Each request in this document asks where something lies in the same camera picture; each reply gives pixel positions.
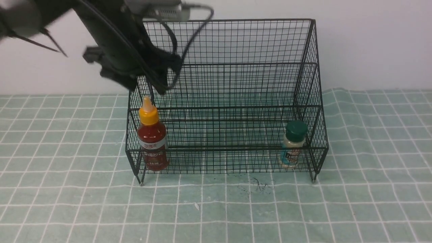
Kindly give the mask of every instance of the table surface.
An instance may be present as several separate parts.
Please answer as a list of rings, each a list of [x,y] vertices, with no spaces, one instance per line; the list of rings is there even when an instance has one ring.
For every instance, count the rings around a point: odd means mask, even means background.
[[[323,101],[330,150],[314,184],[149,174],[141,187],[126,95],[0,96],[0,242],[432,242],[432,90]]]

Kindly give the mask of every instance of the jar label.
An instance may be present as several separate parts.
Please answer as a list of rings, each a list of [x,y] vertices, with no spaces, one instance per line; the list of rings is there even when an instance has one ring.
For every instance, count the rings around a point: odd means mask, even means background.
[[[293,149],[293,150],[290,150],[289,152],[285,153],[285,158],[290,163],[297,163],[297,160],[299,159],[299,154],[300,154],[299,149]]]

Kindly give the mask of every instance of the bottle label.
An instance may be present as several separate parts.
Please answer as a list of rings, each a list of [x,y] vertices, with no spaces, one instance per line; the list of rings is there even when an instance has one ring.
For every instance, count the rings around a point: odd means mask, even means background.
[[[167,166],[169,163],[168,156],[165,151],[168,149],[168,140],[166,136],[158,142],[146,143],[142,140],[138,140],[143,151],[144,161],[146,162],[149,169],[156,169],[155,166]]]
[[[155,142],[155,143],[146,143],[140,139],[138,139],[138,141],[140,142],[140,145],[143,149],[148,149],[148,150],[168,149],[166,136],[161,141]]]

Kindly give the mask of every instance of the metal grid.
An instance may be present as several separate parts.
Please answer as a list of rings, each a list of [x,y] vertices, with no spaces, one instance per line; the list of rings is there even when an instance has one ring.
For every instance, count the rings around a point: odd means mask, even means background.
[[[169,23],[184,47],[200,22]],[[153,43],[171,43],[157,22]],[[168,130],[170,166],[162,173],[309,171],[316,179],[328,151],[315,21],[212,21],[191,47],[174,90],[159,96],[145,78],[129,94],[126,153],[139,181],[146,172],[136,129],[151,95]],[[286,123],[309,127],[294,169],[278,163]]]

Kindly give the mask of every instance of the white grid line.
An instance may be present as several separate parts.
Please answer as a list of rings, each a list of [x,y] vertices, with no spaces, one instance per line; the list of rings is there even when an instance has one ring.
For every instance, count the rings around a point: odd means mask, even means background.
[[[155,192],[154,192],[154,194],[153,194],[153,203],[152,203],[152,210],[150,211],[149,224],[148,224],[148,228],[147,228],[146,243],[149,243],[150,227],[151,227],[151,224],[152,224],[153,210],[154,210],[154,207],[155,207],[156,190],[157,190],[157,185],[158,185],[159,175],[160,175],[160,173],[157,173],[157,174],[156,174]]]
[[[10,128],[12,127],[13,123],[14,123],[14,122],[12,122],[12,123],[10,124],[8,130],[10,130]],[[14,150],[14,152],[13,152],[13,154],[12,154],[12,157],[11,157],[11,158],[9,159],[9,161],[6,163],[5,169],[7,169],[7,167],[9,166],[10,162],[12,161],[13,156],[14,156],[14,155],[16,154],[16,152],[18,151],[18,148],[19,148],[19,145],[16,146],[16,149]],[[32,157],[35,157],[36,153],[38,152],[38,149],[39,149],[39,146],[36,148],[36,150],[35,150],[35,152],[33,153],[33,156],[32,156]],[[20,179],[19,179],[19,182],[18,182],[18,185],[21,184],[21,181],[22,181],[22,179],[23,179],[25,173],[27,172],[27,169],[29,168],[29,166],[30,166],[30,163],[27,165],[25,171],[24,171],[23,174],[21,175],[21,177],[20,177]],[[0,215],[0,221],[2,221],[3,216],[6,214],[6,210],[8,209],[9,205],[11,205],[12,199],[13,199],[13,197],[14,197],[14,195],[15,195],[15,193],[16,193],[17,190],[18,190],[18,187],[16,187],[16,188],[14,189],[12,195],[10,196],[10,199],[9,199],[9,201],[8,201],[8,203],[7,203],[7,205],[6,205],[5,209],[4,209],[4,211],[3,211],[3,213]]]
[[[332,204],[340,204],[340,205],[348,205],[348,204],[352,204],[352,205],[364,205],[364,204],[392,204],[392,203],[403,203],[403,204],[423,204],[422,201],[362,201],[362,202],[330,202],[330,201],[322,201],[322,202],[298,202],[298,201],[276,201],[276,203],[290,203],[290,204],[297,204],[297,205],[323,205],[324,203],[332,203]],[[205,204],[214,204],[214,203],[225,203],[225,201],[205,201],[203,202],[203,205]],[[228,201],[227,203],[229,204],[242,204],[242,205],[249,205],[250,203],[248,202],[235,202],[235,201]],[[261,205],[261,204],[274,204],[274,201],[271,202],[252,202],[252,205]],[[178,205],[194,205],[195,203],[191,203],[191,202],[185,202],[185,203],[179,203]],[[66,206],[77,206],[79,204],[69,204],[69,203],[53,203],[53,204],[19,204],[19,205],[14,205],[14,207],[29,207],[29,206],[56,206],[56,205],[66,205]],[[81,204],[82,206],[97,206],[97,205],[102,205],[102,203],[93,203],[93,204]],[[115,203],[105,203],[105,206],[143,206],[143,205],[157,205],[157,206],[161,206],[161,205],[170,205],[170,206],[176,206],[177,203],[130,203],[130,204],[115,204]]]
[[[414,107],[411,105],[411,103],[409,103],[409,104],[410,104],[411,108],[413,109],[414,113],[416,114],[416,116],[418,117],[418,114],[417,114],[416,110],[414,109]],[[408,136],[409,136],[409,137],[414,141],[414,139],[413,139],[413,137],[411,136],[411,134],[409,133],[408,129],[407,129],[406,127],[404,127],[404,129],[405,129],[405,131],[407,132]],[[414,144],[414,146],[416,147],[416,150],[419,152],[420,156],[422,157],[423,161],[426,161],[426,159],[424,158],[423,154],[420,152],[420,149],[417,147],[417,144],[416,144],[415,142],[413,142],[413,144]],[[401,158],[401,160],[402,160],[402,164],[403,164],[403,166],[408,170],[408,167],[406,166],[404,160],[403,160],[402,158]],[[426,205],[426,203],[424,202],[423,197],[422,197],[422,193],[420,192],[418,185],[416,184],[415,187],[416,187],[417,193],[420,195],[420,199],[423,201],[424,206],[425,206],[427,212],[429,213],[429,216],[432,218],[432,213],[431,213],[431,211],[429,210],[428,205]]]
[[[389,132],[387,131],[387,128],[384,127],[384,129],[385,129],[385,132],[387,133],[387,136],[389,137],[389,140],[390,140],[390,142],[391,142],[393,148],[394,148],[395,151],[396,151],[396,146],[394,145],[394,142],[391,140],[391,136],[390,136]],[[383,166],[382,166],[382,163],[381,163],[381,160],[379,159],[379,157],[378,157],[378,161],[380,162],[381,167],[383,167]],[[394,196],[396,197],[396,201],[398,202],[398,204],[399,204],[400,208],[402,209],[402,212],[403,212],[403,214],[404,214],[404,216],[405,216],[405,218],[406,218],[406,220],[407,220],[407,222],[408,222],[408,225],[409,225],[409,227],[410,227],[411,233],[413,234],[414,239],[416,240],[416,242],[418,242],[419,240],[417,239],[417,235],[416,235],[415,232],[414,232],[414,228],[413,228],[412,224],[409,222],[409,218],[408,218],[408,216],[407,216],[407,213],[406,213],[406,211],[404,210],[404,208],[402,207],[402,204],[399,202],[399,198],[398,198],[398,196],[397,196],[397,194],[396,194],[396,189],[394,188],[394,184],[392,184],[391,187],[392,187],[392,189],[393,189]]]
[[[97,100],[96,100],[96,106],[97,106],[98,102],[99,102],[99,97],[98,97]],[[91,117],[93,117],[93,115],[95,114],[95,110],[96,110],[96,109],[93,110]],[[102,136],[102,141],[105,139],[105,135],[106,135],[106,133],[107,133],[107,129],[108,129],[108,126],[109,126],[109,122],[110,122],[110,120],[108,120],[107,125],[106,125],[106,127],[105,127],[105,132],[104,132],[104,135]],[[81,142],[84,140],[84,137],[85,137],[85,136],[86,136],[86,134],[84,134],[83,137],[81,138]],[[78,153],[78,150],[80,149],[81,146],[83,146],[83,144],[81,144],[81,145],[78,147],[78,149],[76,150],[77,153]],[[98,152],[97,152],[98,155],[99,155],[99,153],[101,152],[101,148],[102,148],[102,143],[99,145]],[[92,168],[91,168],[90,173],[89,173],[89,176],[88,176],[88,178],[87,178],[86,188],[84,188],[83,194],[81,195],[81,200],[80,200],[80,202],[79,202],[78,209],[76,210],[75,217],[73,218],[73,224],[72,224],[72,227],[70,228],[69,235],[67,236],[66,243],[69,242],[69,240],[70,240],[70,236],[72,235],[72,231],[73,231],[73,228],[74,228],[74,224],[75,224],[76,219],[77,219],[77,217],[78,217],[78,213],[79,213],[79,211],[80,211],[80,209],[81,209],[81,204],[83,203],[84,195],[85,195],[85,193],[86,193],[87,186],[89,185],[90,178],[92,177],[92,173],[93,173],[93,169],[95,168],[95,164],[96,164],[96,158],[94,158],[94,160],[93,160]]]
[[[360,161],[359,161],[358,156],[356,156],[356,160],[357,160],[357,163],[359,164],[359,167],[361,168],[362,165],[361,165],[361,163],[360,163]],[[365,173],[363,172],[363,170],[361,170],[361,172],[362,172],[362,175],[363,175],[363,178],[365,179],[365,181],[368,182],[368,180],[367,180],[367,178],[366,178],[366,175],[365,175]],[[386,175],[387,179],[391,182],[390,178],[387,176],[387,174],[385,173],[385,171],[384,171],[384,174]],[[369,195],[370,195],[370,197],[371,197],[371,199],[372,199],[373,205],[374,205],[374,207],[375,207],[375,211],[377,212],[378,217],[379,217],[379,219],[380,219],[380,221],[381,221],[381,225],[382,225],[382,227],[383,227],[383,229],[384,229],[384,232],[385,232],[385,236],[386,236],[386,238],[387,238],[387,241],[390,242],[390,236],[389,236],[389,234],[388,234],[387,228],[386,228],[385,225],[384,225],[384,222],[383,222],[383,220],[382,220],[382,216],[381,216],[381,214],[379,213],[378,206],[377,206],[377,204],[376,204],[376,202],[375,202],[375,199],[374,199],[374,197],[373,197],[373,195],[372,195],[371,187],[370,187],[369,184],[368,184],[368,192],[369,192]],[[359,234],[360,234],[360,236],[361,236],[361,231],[360,231],[360,228],[359,228],[359,225],[358,225],[358,224],[357,224],[357,227],[358,227],[358,230],[359,230]]]
[[[67,125],[67,127],[69,127],[71,123],[72,123],[72,120],[69,121],[69,124]],[[66,136],[66,132],[63,134],[63,137],[62,137],[62,139],[61,139],[62,141],[63,141],[63,139],[64,139],[65,136]],[[60,145],[57,147],[57,151],[55,152],[54,156],[58,153],[58,150],[59,150],[59,149],[60,149]],[[50,165],[48,166],[48,168],[51,167],[51,164],[53,163],[53,161],[54,161],[54,157],[51,159],[51,162],[50,162]],[[62,185],[62,187],[60,188],[60,190],[59,190],[59,192],[58,192],[58,195],[57,195],[57,198],[56,198],[55,203],[58,203],[58,199],[60,198],[61,192],[63,191],[63,188],[64,188],[64,186],[65,186],[65,184],[66,184],[66,180],[67,180],[67,177],[68,177],[68,176],[69,176],[69,172],[66,172],[65,178],[64,178],[64,180],[63,180],[63,185]],[[47,231],[47,228],[48,228],[48,223],[51,221],[51,218],[52,218],[52,216],[53,216],[53,214],[54,214],[54,210],[55,210],[55,206],[54,206],[54,207],[52,208],[52,210],[51,210],[50,216],[49,216],[48,221],[47,221],[47,223],[46,223],[46,226],[45,226],[45,228],[44,228],[44,232],[42,233],[40,243],[42,243],[42,241],[43,241],[43,239],[44,239],[44,237],[45,237],[45,234],[46,234],[46,231]]]
[[[202,224],[211,224],[211,223],[225,223],[226,221],[223,220],[216,220],[216,221],[203,221]],[[404,221],[404,220],[388,220],[386,221],[386,223],[407,223],[408,221]],[[432,221],[427,221],[427,220],[410,220],[410,222],[413,223],[432,223]],[[275,221],[268,221],[268,222],[237,222],[237,221],[228,221],[228,223],[230,224],[277,224],[278,222]],[[305,223],[306,225],[309,224],[353,224],[354,221],[337,221],[337,222],[326,222],[326,221],[322,221],[322,222],[303,222],[303,221],[280,221],[279,223],[281,224],[286,224],[286,223]],[[379,221],[358,221],[358,223],[361,224],[378,224],[380,223]],[[46,225],[47,223],[28,223],[28,224],[24,224],[24,225]],[[152,222],[151,224],[154,225],[164,225],[164,224],[168,224],[168,225],[174,225],[173,222],[163,222],[163,223],[159,223],[159,222]],[[177,224],[182,224],[182,225],[189,225],[189,224],[201,224],[201,222],[191,222],[191,223],[177,223]],[[7,226],[19,226],[21,225],[20,223],[6,223],[6,224],[1,224],[1,225],[7,225]],[[72,226],[72,223],[48,223],[48,225],[68,225],[68,226]],[[149,225],[150,223],[76,223],[74,225],[119,225],[119,226],[123,226],[123,225]]]

